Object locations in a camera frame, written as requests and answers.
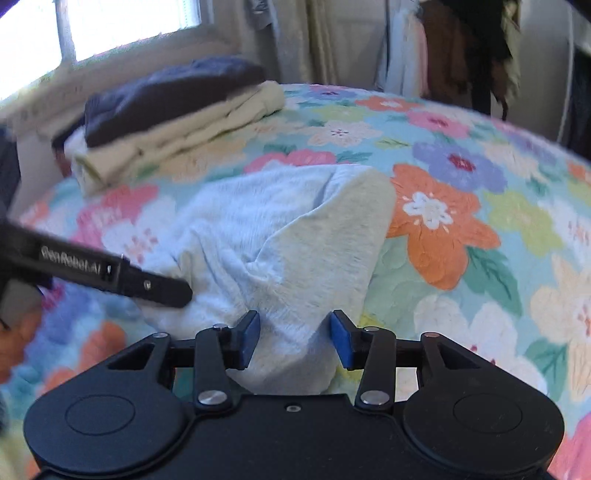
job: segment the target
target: white flower print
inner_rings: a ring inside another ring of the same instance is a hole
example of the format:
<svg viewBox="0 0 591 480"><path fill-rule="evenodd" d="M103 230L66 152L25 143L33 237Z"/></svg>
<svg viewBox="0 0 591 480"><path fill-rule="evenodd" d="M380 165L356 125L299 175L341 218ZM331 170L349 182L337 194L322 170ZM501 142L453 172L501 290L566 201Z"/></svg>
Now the white flower print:
<svg viewBox="0 0 591 480"><path fill-rule="evenodd" d="M578 273L552 257L558 288L542 286L530 302L531 317L550 342L568 343L568 378L573 401L591 397L591 269Z"/></svg>
<svg viewBox="0 0 591 480"><path fill-rule="evenodd" d="M172 225L175 211L175 200L162 196L144 207L135 224L125 220L107 227L102 234L103 245L108 251L125 255L141 265L158 245L158 237Z"/></svg>
<svg viewBox="0 0 591 480"><path fill-rule="evenodd" d="M517 330L509 315L495 302L485 303L468 324L454 300L431 295L415 308L414 325L417 334L439 332L542 393L548 390L535 365L517 355Z"/></svg>
<svg viewBox="0 0 591 480"><path fill-rule="evenodd" d="M447 230L445 225L451 225L453 219L447 212L447 205L441 200L425 195L423 192L415 192L412 201L406 203L402 209L409 216L421 216L423 223L429 230L437 230L441 224L443 229ZM415 220L415 225L418 225L419 219Z"/></svg>
<svg viewBox="0 0 591 480"><path fill-rule="evenodd" d="M505 167L514 175L522 179L534 178L542 183L547 183L546 178L538 169L538 161L529 155L523 155L509 143L483 142L485 155L491 162Z"/></svg>
<svg viewBox="0 0 591 480"><path fill-rule="evenodd" d="M553 202L540 202L554 222L554 231L573 251L579 265L591 268L591 219L578 214L562 199Z"/></svg>
<svg viewBox="0 0 591 480"><path fill-rule="evenodd" d="M299 110L300 107L300 103L305 102L307 99L304 97L287 97L285 99L285 108L287 110Z"/></svg>
<svg viewBox="0 0 591 480"><path fill-rule="evenodd" d="M329 121L323 127L309 127L305 129L312 137L308 145L323 147L329 143L339 147L354 147L366 138L376 138L381 131L372 129L366 122Z"/></svg>

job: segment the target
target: hanging clothes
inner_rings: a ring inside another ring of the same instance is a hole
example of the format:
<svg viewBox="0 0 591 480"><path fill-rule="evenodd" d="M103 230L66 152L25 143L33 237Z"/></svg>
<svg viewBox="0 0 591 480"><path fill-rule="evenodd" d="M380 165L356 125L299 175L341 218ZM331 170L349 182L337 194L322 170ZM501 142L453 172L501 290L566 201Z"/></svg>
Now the hanging clothes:
<svg viewBox="0 0 591 480"><path fill-rule="evenodd" d="M402 9L390 22L389 43L384 41L375 87L411 98L428 94L427 37L415 13Z"/></svg>
<svg viewBox="0 0 591 480"><path fill-rule="evenodd" d="M468 91L466 64L469 31L451 8L437 0L423 3L423 27L427 39L427 78L430 99L458 105Z"/></svg>
<svg viewBox="0 0 591 480"><path fill-rule="evenodd" d="M428 0L422 4L429 55L430 98L452 105L471 106L480 113L490 115L492 92L503 105L506 118L508 107L519 92L521 33L511 18L515 10L502 10L498 27L504 40L500 44L495 40L496 29L491 25L483 27L483 31L494 31L495 35L477 35L475 25L482 23L469 25L448 3L447 0ZM478 5L476 10L483 8L483 5ZM489 8L491 6L496 9L496 0L491 0Z"/></svg>
<svg viewBox="0 0 591 480"><path fill-rule="evenodd" d="M464 22L493 59L505 61L511 52L507 46L501 19L505 0L441 0Z"/></svg>
<svg viewBox="0 0 591 480"><path fill-rule="evenodd" d="M496 60L492 62L492 93L503 106L503 120L506 120L509 107L515 103L519 96L519 84L521 83L521 67L519 65L521 29L518 21L518 4L516 1L510 0L505 5L501 27L505 32L511 57L502 63Z"/></svg>

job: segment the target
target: folded cream towel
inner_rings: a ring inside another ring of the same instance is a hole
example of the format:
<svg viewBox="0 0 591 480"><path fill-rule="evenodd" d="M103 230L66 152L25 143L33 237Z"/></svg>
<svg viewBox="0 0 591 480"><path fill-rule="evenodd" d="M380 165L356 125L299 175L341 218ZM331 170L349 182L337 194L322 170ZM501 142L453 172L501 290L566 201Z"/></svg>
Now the folded cream towel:
<svg viewBox="0 0 591 480"><path fill-rule="evenodd" d="M198 147L212 138L280 110L285 105L282 87L264 82L207 108L128 135L113 143L88 148L80 128L64 146L66 158L85 195L132 180L180 151Z"/></svg>

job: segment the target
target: curtain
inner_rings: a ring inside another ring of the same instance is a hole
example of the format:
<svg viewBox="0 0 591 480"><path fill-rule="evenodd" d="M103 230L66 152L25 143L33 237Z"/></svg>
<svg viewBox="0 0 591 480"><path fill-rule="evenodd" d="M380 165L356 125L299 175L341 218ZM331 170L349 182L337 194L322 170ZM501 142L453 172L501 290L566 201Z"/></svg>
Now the curtain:
<svg viewBox="0 0 591 480"><path fill-rule="evenodd" d="M327 0L255 0L268 7L283 83L338 85Z"/></svg>

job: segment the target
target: black tool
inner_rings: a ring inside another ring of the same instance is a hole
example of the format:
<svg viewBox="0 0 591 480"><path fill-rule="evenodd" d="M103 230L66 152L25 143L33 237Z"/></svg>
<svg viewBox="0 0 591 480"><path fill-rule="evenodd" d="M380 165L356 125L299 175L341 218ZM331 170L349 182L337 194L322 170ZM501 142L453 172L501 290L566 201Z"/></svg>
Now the black tool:
<svg viewBox="0 0 591 480"><path fill-rule="evenodd" d="M20 280L51 288L53 277L169 307L182 308L193 298L184 280L145 272L125 257L64 242L0 217L0 285Z"/></svg>
<svg viewBox="0 0 591 480"><path fill-rule="evenodd" d="M156 333L42 396L24 424L37 479L551 478L556 405L450 339L397 340L329 314L343 366L365 368L351 405L233 390L225 370L248 366L260 328L249 312L194 340ZM177 367L194 368L192 402L170 390ZM406 402L396 367L417 368Z"/></svg>

